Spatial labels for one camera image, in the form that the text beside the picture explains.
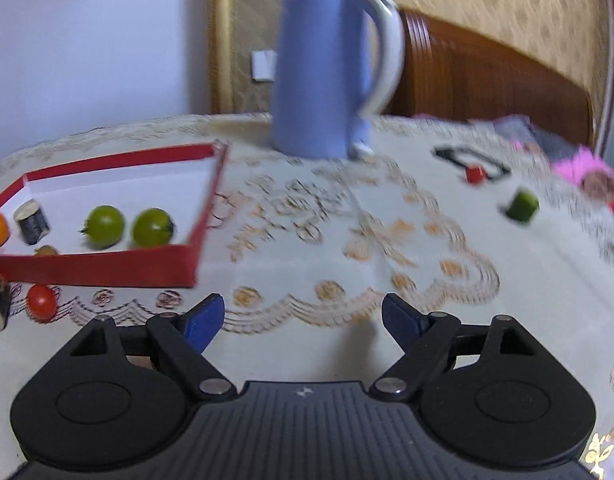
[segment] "tablecloth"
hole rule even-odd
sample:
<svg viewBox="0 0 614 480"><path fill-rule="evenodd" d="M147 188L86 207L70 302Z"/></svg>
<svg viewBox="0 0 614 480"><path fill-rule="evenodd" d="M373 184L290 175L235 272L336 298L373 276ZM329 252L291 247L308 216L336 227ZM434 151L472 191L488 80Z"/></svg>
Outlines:
<svg viewBox="0 0 614 480"><path fill-rule="evenodd" d="M26 314L28 285L13 285L0 333L0 479L22 461L8 426L16 392L81 325L102 312L119 324L183 312L210 292L227 316L205 356L237 386L245 380L371 383L401 351L378 315L397 292L422 310L466 323L516 317L590 391L597 424L582 462L614 479L614 221L517 152L486 124L376 118L375 156L302 160L268 147L267 115L184 116L99 128L0 161L0 191L24 171L109 153L227 142L193 289L56 286L53 322ZM472 187L432 155L471 146L512 169ZM500 209L519 186L541 209L528 226Z"/></svg>

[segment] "kettle handle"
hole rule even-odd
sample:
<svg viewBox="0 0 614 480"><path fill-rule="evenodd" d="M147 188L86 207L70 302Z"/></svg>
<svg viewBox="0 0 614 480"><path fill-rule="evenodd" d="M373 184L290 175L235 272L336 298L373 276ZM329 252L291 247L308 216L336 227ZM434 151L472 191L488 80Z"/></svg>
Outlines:
<svg viewBox="0 0 614 480"><path fill-rule="evenodd" d="M398 6L393 0L360 0L369 5L362 5L363 10L371 16L378 31L380 58L378 70L365 102L358 114L366 118L379 114L388 104L401 79L404 57L404 39Z"/></svg>

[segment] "brown wooden bed frame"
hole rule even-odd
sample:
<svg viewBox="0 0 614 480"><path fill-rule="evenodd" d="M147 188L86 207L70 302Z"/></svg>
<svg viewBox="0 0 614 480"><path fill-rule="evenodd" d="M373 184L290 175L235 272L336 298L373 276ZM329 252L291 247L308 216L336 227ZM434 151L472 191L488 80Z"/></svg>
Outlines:
<svg viewBox="0 0 614 480"><path fill-rule="evenodd" d="M536 60L451 23L402 9L405 61L386 113L452 121L510 114L591 146L590 96Z"/></svg>

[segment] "red box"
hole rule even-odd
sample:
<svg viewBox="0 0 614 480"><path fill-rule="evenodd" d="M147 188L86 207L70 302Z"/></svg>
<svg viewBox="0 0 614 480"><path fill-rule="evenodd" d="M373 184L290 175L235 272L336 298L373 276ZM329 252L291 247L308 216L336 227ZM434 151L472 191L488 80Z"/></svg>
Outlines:
<svg viewBox="0 0 614 480"><path fill-rule="evenodd" d="M0 247L0 274L12 282L64 285L196 285L205 228L227 151L219 144L172 146L99 156L22 175L0 194L0 211L11 231ZM13 210L30 198L40 204L51 228L34 247L24 245L12 218ZM122 211L125 232L118 246L94 251L84 245L85 237L78 231L88 211L103 203ZM130 248L134 215L159 206L177 224L172 243ZM32 255L33 249L45 244L60 254ZM61 245L67 246L66 253ZM119 246L127 248L118 250Z"/></svg>

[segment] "wallpaper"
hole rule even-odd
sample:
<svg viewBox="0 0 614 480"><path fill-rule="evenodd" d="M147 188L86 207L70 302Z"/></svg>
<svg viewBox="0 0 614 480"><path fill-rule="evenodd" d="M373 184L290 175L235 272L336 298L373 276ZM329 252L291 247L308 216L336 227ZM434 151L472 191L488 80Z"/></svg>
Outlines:
<svg viewBox="0 0 614 480"><path fill-rule="evenodd" d="M606 0L396 0L515 47L586 88L596 120L606 87ZM236 0L237 111L267 110L269 84L251 82L254 48L274 48L280 0Z"/></svg>

